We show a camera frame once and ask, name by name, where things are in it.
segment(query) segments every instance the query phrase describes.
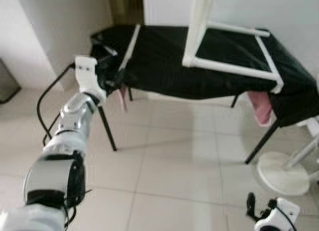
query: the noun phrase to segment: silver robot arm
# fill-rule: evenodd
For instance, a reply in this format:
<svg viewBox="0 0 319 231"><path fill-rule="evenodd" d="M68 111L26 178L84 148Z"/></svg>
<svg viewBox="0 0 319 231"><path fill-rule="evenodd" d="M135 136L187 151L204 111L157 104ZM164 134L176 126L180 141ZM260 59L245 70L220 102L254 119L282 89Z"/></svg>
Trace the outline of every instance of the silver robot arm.
<svg viewBox="0 0 319 231"><path fill-rule="evenodd" d="M25 206L0 216L1 231L63 231L68 210L84 199L90 122L98 103L106 100L96 64L94 58L76 57L80 93L61 110L58 130L25 178Z"/></svg>

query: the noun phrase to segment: pink towel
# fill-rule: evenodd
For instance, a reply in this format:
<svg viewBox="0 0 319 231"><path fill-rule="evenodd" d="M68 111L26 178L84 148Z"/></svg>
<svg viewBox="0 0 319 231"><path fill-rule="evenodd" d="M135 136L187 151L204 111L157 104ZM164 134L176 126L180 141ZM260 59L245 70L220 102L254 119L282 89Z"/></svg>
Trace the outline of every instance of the pink towel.
<svg viewBox="0 0 319 231"><path fill-rule="evenodd" d="M271 124L271 103L266 92L249 91L248 97L255 110L255 119L259 126L266 127Z"/></svg>
<svg viewBox="0 0 319 231"><path fill-rule="evenodd" d="M117 89L119 98L120 98L120 103L121 103L121 108L123 112L127 112L127 106L125 102L125 93L126 93L127 87L125 85L122 85L120 89Z"/></svg>

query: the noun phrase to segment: white pipe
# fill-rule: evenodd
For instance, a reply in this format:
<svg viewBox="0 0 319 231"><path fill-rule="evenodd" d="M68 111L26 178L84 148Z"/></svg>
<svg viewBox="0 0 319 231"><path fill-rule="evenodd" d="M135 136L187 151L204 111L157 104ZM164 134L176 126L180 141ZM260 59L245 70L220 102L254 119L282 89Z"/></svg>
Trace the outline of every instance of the white pipe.
<svg viewBox="0 0 319 231"><path fill-rule="evenodd" d="M270 36L270 32L256 30L253 28L244 28L244 27L235 26L235 25L218 23L218 22L213 22L213 21L210 21L209 23L207 23L207 27L231 31L231 32L237 32L237 33L257 35L257 36L262 36L262 37L269 37Z"/></svg>
<svg viewBox="0 0 319 231"><path fill-rule="evenodd" d="M126 67L129 59L132 57L132 54L133 54L133 51L134 51L134 48L135 48L135 43L136 43L136 40L137 40L139 32L140 32L140 28L141 28L141 26L139 24L137 24L135 26L135 30L134 30L133 36L131 38L130 44L128 46L128 49L126 50L124 58L123 58L123 60L121 62L121 65L119 67L119 71Z"/></svg>
<svg viewBox="0 0 319 231"><path fill-rule="evenodd" d="M187 32L186 46L182 64L191 66L191 60L203 40L206 32L206 23L209 16L212 0L193 0L191 19Z"/></svg>
<svg viewBox="0 0 319 231"><path fill-rule="evenodd" d="M319 170L309 176L310 182L318 182L319 181Z"/></svg>
<svg viewBox="0 0 319 231"><path fill-rule="evenodd" d="M283 88L284 86L284 81L282 80L278 70L277 70L277 67L272 59L272 57L270 56L266 46L264 45L264 42L263 40L259 37L259 36L255 36L256 37L256 40L259 44L259 47L261 49L261 51L263 52L265 58L266 58L266 61L268 63L268 66L270 68L270 70L272 71L273 74L275 74L277 76L277 85L272 89L272 92L277 94L277 93L280 93L281 92L281 89Z"/></svg>
<svg viewBox="0 0 319 231"><path fill-rule="evenodd" d="M299 164L306 156L308 156L318 144L319 135L309 142L301 151L293 153L287 163L284 165L285 170L289 170Z"/></svg>
<svg viewBox="0 0 319 231"><path fill-rule="evenodd" d="M194 57L192 60L192 67L205 68L211 70L217 70L226 73L233 73L243 76L267 79L277 81L278 77L270 72L257 70L253 68L246 68L242 66L232 65L228 63L216 62L212 60L202 59Z"/></svg>

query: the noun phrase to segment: black metal leg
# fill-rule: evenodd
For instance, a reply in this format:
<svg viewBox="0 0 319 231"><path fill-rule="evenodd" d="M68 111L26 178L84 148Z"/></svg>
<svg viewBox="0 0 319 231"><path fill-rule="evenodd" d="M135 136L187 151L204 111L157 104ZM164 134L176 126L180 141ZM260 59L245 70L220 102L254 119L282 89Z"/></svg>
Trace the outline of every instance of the black metal leg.
<svg viewBox="0 0 319 231"><path fill-rule="evenodd" d="M128 90L129 90L130 101L133 101L132 90L131 88L129 88Z"/></svg>
<svg viewBox="0 0 319 231"><path fill-rule="evenodd" d="M103 110L102 107L98 107L98 110L99 110L103 125L105 127L106 133L108 134L112 149L113 149L113 151L117 151L117 148L115 146L115 143L114 143L114 140L113 140L113 136L112 136L108 121L106 120L106 116L105 116L104 110Z"/></svg>
<svg viewBox="0 0 319 231"><path fill-rule="evenodd" d="M269 128L269 130L266 132L266 134L263 136L263 138L260 140L260 142L257 144L255 149L249 154L248 158L245 160L245 163L248 165L252 159L257 155L258 151L264 146L264 144L267 142L267 140L272 136L272 134L277 130L279 127L280 121L276 120L274 124Z"/></svg>
<svg viewBox="0 0 319 231"><path fill-rule="evenodd" d="M233 103L232 103L231 106L230 106L231 108L234 108L234 107L235 107L238 97L239 97L239 95L236 95L236 96L235 96L235 98L234 98L234 100L233 100Z"/></svg>

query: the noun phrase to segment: white pvc pipe frame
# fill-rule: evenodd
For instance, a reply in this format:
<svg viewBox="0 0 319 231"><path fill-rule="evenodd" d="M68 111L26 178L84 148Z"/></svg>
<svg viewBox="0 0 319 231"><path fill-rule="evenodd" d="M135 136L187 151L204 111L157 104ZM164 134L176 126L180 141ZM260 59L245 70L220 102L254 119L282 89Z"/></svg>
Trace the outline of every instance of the white pvc pipe frame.
<svg viewBox="0 0 319 231"><path fill-rule="evenodd" d="M284 86L284 82L275 66L275 63L272 60L272 57L270 56L266 46L260 38L260 36L269 37L270 33L266 31L233 26L223 23L208 22L212 1L213 0L193 0L191 21L188 29L186 47L182 61L183 66L199 67L204 69L217 70L220 72L276 81L277 85L272 89L272 92L276 94L280 93L282 87ZM196 53L208 27L255 35L271 72L196 57Z"/></svg>

